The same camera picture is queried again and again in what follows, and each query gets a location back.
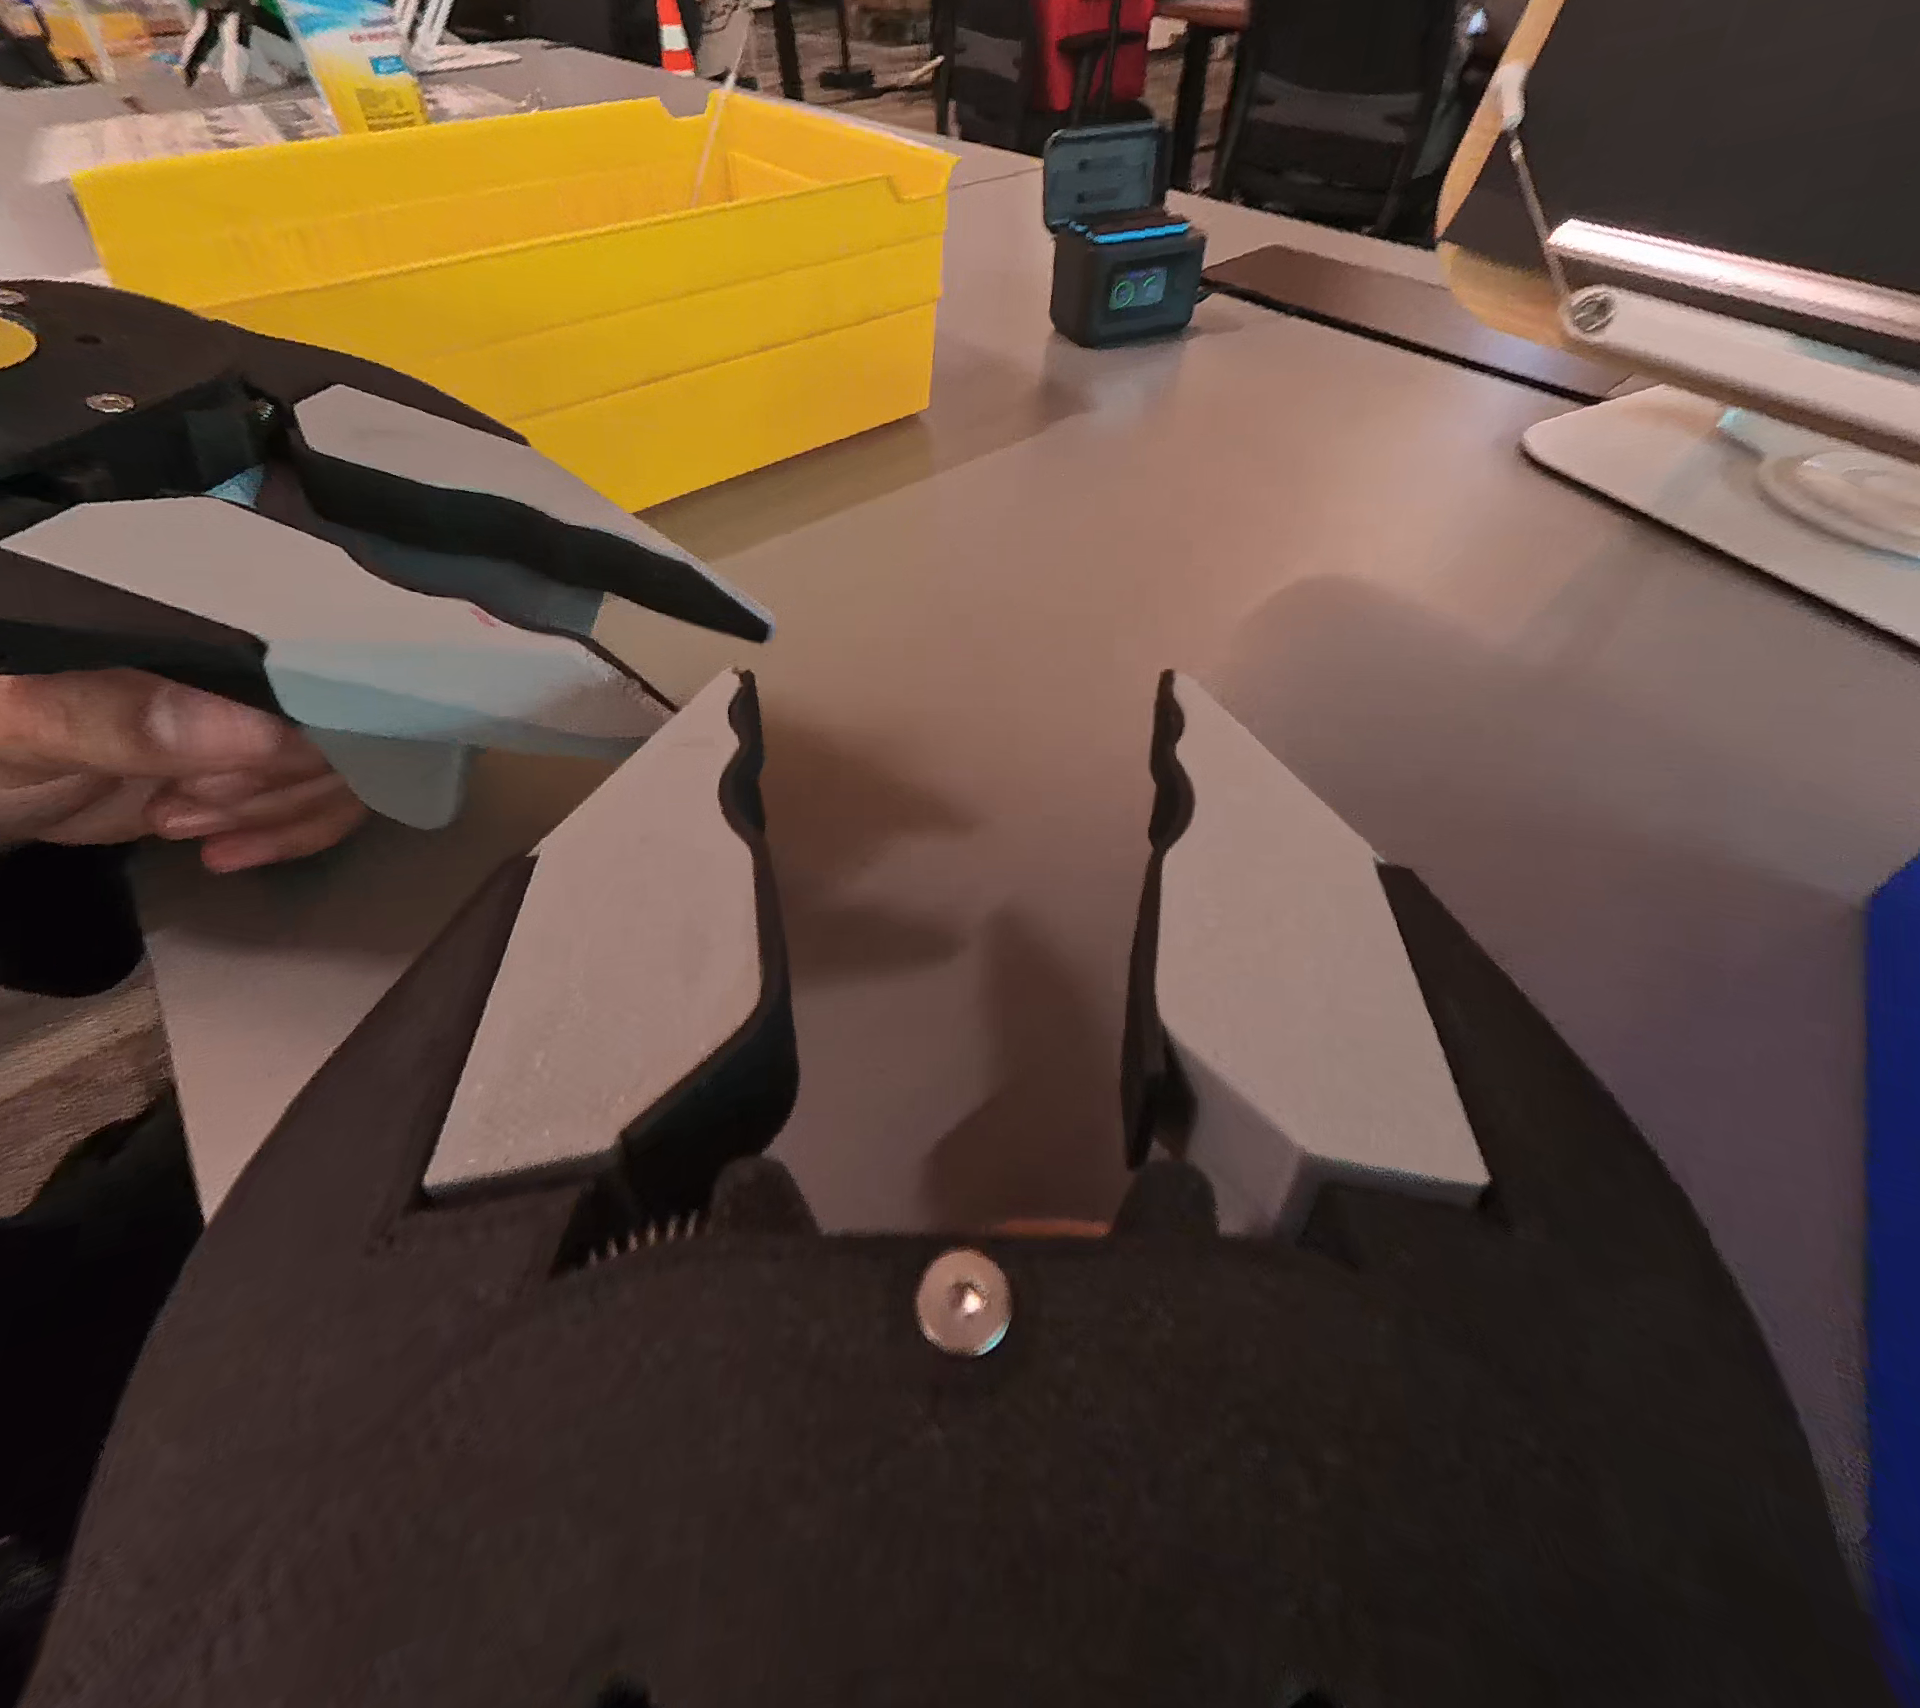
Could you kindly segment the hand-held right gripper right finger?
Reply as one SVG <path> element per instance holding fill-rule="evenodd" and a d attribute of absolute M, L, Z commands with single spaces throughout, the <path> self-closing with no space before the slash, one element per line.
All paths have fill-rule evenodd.
<path fill-rule="evenodd" d="M 1224 1236 L 1300 1236 L 1329 1188 L 1476 1209 L 1489 1172 L 1373 847 L 1180 670 L 1148 766 L 1125 1165 L 1191 1170 Z"/>

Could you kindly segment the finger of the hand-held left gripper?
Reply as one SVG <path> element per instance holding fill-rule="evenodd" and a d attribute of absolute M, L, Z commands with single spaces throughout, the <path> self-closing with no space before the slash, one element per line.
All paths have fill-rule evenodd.
<path fill-rule="evenodd" d="M 218 496 L 3 537 L 3 672 L 129 670 L 276 717 L 375 814 L 444 828 L 476 750 L 621 758 L 674 707 L 572 634 L 423 594 Z"/>
<path fill-rule="evenodd" d="M 747 644 L 773 619 L 534 446 L 331 385 L 300 400 L 283 463 L 306 506 L 384 580 L 529 634 L 589 641 L 610 601 Z"/>

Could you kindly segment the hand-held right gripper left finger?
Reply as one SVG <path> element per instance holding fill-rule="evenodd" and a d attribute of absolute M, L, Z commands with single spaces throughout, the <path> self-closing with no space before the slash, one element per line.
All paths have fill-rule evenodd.
<path fill-rule="evenodd" d="M 421 1188 L 704 1200 L 799 1088 L 755 679 L 724 670 L 548 832 Z"/>

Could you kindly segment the person's left hand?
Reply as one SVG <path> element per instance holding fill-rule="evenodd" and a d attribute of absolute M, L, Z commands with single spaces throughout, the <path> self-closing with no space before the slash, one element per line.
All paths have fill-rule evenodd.
<path fill-rule="evenodd" d="M 2 849 L 198 849 L 245 875 L 320 856 L 370 810 L 292 723 L 140 670 L 2 679 Z"/>

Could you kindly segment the yellow plastic bin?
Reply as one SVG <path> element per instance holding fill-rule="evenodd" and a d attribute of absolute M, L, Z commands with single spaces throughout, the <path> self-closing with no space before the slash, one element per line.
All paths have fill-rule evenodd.
<path fill-rule="evenodd" d="M 411 377 L 638 512 L 932 394 L 952 152 L 761 95 L 124 160 L 107 281 Z"/>

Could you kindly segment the blue plastic bin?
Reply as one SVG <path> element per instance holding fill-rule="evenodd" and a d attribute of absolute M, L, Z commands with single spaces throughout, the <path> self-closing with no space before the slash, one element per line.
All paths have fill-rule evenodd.
<path fill-rule="evenodd" d="M 1863 917 L 1863 1417 L 1873 1610 L 1917 1703 L 1917 860 Z"/>

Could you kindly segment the black device case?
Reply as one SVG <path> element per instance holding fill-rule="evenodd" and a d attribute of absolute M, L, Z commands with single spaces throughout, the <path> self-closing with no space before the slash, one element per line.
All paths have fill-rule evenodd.
<path fill-rule="evenodd" d="M 1202 301 L 1205 237 L 1165 207 L 1164 149 L 1164 133 L 1149 120 L 1045 139 L 1047 320 L 1075 349 L 1180 336 Z"/>

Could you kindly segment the black office chair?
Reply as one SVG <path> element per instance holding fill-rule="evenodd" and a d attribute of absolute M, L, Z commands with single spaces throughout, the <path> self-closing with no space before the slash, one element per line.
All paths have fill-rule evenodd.
<path fill-rule="evenodd" d="M 1472 108 L 1463 0 L 1246 0 L 1210 197 L 1425 249 Z"/>

